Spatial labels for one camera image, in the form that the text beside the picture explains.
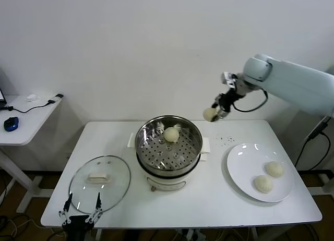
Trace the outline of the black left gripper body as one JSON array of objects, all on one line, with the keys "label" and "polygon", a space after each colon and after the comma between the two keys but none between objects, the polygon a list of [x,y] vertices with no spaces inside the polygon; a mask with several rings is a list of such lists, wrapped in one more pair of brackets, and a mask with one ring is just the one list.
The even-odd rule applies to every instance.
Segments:
[{"label": "black left gripper body", "polygon": [[67,235],[67,241],[84,241],[86,233],[93,229],[93,221],[87,220],[88,215],[70,216],[62,224],[63,231]]}]

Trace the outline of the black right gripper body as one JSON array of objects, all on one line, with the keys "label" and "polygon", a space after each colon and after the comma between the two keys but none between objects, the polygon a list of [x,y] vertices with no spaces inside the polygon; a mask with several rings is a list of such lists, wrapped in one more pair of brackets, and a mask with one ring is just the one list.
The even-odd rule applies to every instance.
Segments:
[{"label": "black right gripper body", "polygon": [[239,99],[239,95],[235,89],[230,88],[226,93],[220,93],[219,105],[221,107],[229,107]]}]

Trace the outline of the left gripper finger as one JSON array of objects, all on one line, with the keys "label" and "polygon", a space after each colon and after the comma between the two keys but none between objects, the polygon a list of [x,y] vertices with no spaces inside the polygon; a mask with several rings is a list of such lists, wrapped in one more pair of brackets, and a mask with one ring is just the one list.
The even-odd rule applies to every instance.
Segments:
[{"label": "left gripper finger", "polygon": [[100,193],[98,193],[95,210],[86,218],[86,223],[97,223],[102,215]]},{"label": "left gripper finger", "polygon": [[73,194],[69,194],[68,199],[65,201],[65,204],[63,206],[62,211],[58,212],[58,215],[62,221],[62,224],[70,224],[71,220],[68,216],[68,211],[69,211],[69,207],[71,205],[71,200],[72,200]]}]

